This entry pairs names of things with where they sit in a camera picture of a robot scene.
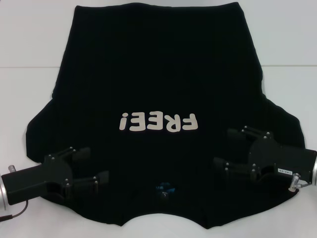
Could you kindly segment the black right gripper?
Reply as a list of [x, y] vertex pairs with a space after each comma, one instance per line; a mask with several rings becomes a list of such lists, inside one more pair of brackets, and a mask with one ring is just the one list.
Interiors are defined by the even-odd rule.
[[316, 183], [316, 151], [281, 145], [271, 137], [270, 131], [262, 131], [250, 126], [240, 129], [228, 128], [227, 144], [252, 144], [248, 163], [236, 163], [214, 157], [215, 182], [229, 182], [246, 179], [252, 182], [267, 174], [292, 178], [298, 173], [300, 179]]

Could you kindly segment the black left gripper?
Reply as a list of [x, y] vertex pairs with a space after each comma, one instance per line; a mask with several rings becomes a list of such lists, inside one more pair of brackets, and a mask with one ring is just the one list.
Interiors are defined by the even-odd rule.
[[109, 184], [109, 171], [72, 180], [69, 161], [84, 161], [90, 155], [89, 147], [68, 147], [58, 154], [46, 156], [40, 165], [2, 175], [9, 205], [52, 193], [64, 199], [98, 195]]

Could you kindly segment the black shirt with FREE print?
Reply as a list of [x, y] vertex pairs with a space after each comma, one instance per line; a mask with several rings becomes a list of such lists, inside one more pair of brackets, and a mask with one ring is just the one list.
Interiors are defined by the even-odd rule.
[[230, 128], [305, 146], [299, 120], [266, 98], [262, 78], [236, 2], [77, 6], [52, 99], [28, 124], [27, 156], [40, 163], [89, 147], [74, 176], [109, 171], [109, 184], [45, 199], [107, 224], [164, 213], [208, 229], [293, 198], [283, 178], [252, 182], [214, 168], [214, 157], [247, 160], [246, 145], [227, 142]]

